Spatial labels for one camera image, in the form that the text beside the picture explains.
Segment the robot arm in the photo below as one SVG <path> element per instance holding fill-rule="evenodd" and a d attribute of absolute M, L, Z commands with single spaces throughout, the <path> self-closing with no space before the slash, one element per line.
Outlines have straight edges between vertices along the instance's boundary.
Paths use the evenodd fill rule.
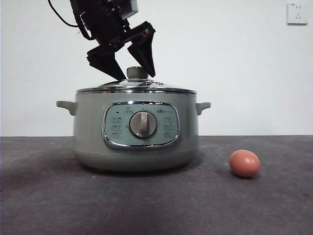
<path fill-rule="evenodd" d="M 115 60 L 115 52 L 132 42 L 128 47 L 130 54 L 150 76 L 155 76 L 151 46 L 155 30 L 148 22 L 131 29 L 127 21 L 138 12 L 136 0 L 70 0 L 70 3 L 83 36 L 99 43 L 87 52 L 91 66 L 117 80 L 126 79 Z"/>

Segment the button label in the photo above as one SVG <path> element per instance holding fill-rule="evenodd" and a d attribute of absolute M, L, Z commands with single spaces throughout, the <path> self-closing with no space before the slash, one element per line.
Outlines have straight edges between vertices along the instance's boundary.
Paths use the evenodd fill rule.
<path fill-rule="evenodd" d="M 120 131 L 122 129 L 122 125 L 113 125 L 111 126 L 112 131 Z"/>
<path fill-rule="evenodd" d="M 164 132 L 164 137 L 165 138 L 173 138 L 174 134 L 172 132 Z"/>
<path fill-rule="evenodd" d="M 124 114 L 132 114 L 133 113 L 133 110 L 127 106 L 125 109 L 124 109 Z"/>
<path fill-rule="evenodd" d="M 172 124 L 164 124 L 164 129 L 165 130 L 172 130 L 173 129 L 173 125 Z"/>
<path fill-rule="evenodd" d="M 122 123 L 122 118 L 121 117 L 112 117 L 111 121 L 113 123 Z"/>
<path fill-rule="evenodd" d="M 113 139 L 121 139 L 122 138 L 122 132 L 113 132 L 111 134 Z"/>
<path fill-rule="evenodd" d="M 165 117 L 164 122 L 171 123 L 171 122 L 173 122 L 173 119 L 171 117 Z"/>

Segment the wall outlet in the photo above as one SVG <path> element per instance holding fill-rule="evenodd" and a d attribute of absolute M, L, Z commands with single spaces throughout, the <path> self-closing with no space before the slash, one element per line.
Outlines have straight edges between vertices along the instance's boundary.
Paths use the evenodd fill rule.
<path fill-rule="evenodd" d="M 308 24 L 309 4 L 292 2 L 287 4 L 287 24 Z"/>

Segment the white wall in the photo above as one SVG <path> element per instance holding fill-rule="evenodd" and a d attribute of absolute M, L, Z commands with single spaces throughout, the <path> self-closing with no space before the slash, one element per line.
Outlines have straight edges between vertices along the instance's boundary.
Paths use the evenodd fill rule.
<path fill-rule="evenodd" d="M 68 0 L 53 0 L 71 23 Z M 284 0 L 138 0 L 131 26 L 156 29 L 155 80 L 212 102 L 201 135 L 313 135 L 313 0 L 307 26 L 286 25 Z M 1 135 L 70 136 L 56 100 L 113 81 L 90 67 L 96 42 L 64 25 L 46 0 L 1 1 Z M 137 65 L 124 47 L 117 60 Z"/>

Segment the glass lid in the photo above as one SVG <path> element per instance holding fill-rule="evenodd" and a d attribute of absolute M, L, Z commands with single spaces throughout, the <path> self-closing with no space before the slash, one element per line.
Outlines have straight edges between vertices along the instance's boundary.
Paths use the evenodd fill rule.
<path fill-rule="evenodd" d="M 141 67 L 130 67 L 127 69 L 127 76 L 129 79 L 109 82 L 98 87 L 80 89 L 77 93 L 105 91 L 159 91 L 197 94 L 197 92 L 193 90 L 178 88 L 177 86 L 147 79 L 148 75 L 144 74 L 141 70 L 139 70 L 139 73 L 138 68 Z"/>

